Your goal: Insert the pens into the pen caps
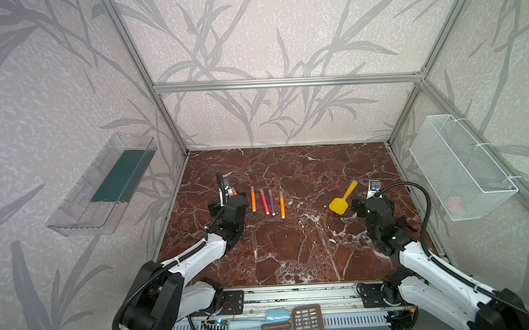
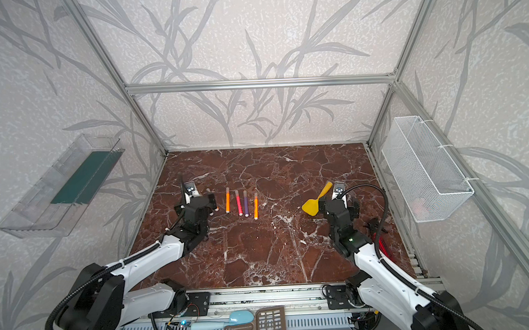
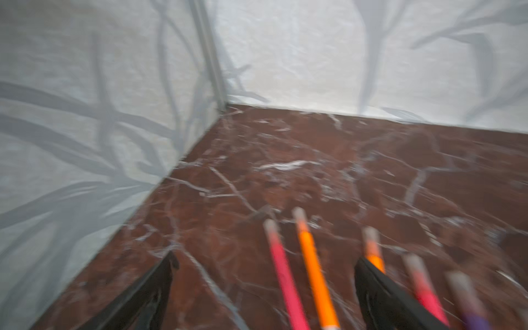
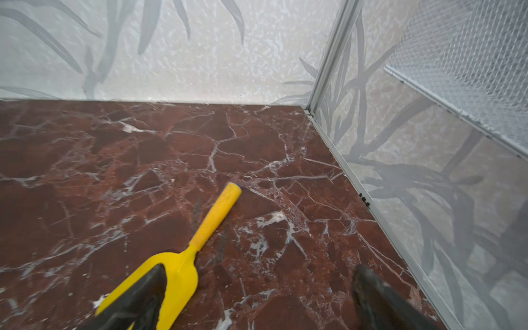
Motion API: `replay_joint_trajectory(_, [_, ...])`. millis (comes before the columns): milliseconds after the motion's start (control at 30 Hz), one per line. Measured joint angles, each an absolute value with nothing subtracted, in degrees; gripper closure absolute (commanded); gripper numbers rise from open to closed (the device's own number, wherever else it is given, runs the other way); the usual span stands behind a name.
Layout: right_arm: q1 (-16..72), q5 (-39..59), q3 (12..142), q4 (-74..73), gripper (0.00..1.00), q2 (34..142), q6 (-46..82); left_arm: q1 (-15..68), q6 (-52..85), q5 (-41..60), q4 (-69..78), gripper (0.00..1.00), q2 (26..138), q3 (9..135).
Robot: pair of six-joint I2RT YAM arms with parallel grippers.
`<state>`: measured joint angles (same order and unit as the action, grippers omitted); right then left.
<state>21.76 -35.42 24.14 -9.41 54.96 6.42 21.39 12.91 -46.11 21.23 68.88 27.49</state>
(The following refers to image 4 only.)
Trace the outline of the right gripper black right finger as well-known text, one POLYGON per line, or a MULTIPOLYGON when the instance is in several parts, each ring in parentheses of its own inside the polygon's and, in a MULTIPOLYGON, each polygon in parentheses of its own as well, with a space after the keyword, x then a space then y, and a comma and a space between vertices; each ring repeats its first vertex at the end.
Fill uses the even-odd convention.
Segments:
POLYGON ((438 328, 365 265, 356 267, 351 288, 363 329, 438 328))

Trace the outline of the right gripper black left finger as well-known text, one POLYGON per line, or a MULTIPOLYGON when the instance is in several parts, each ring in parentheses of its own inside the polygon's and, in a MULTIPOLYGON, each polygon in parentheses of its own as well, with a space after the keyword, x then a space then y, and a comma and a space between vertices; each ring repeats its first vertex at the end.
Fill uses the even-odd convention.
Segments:
POLYGON ((81 329, 155 329, 166 287, 165 267, 157 264, 81 329))

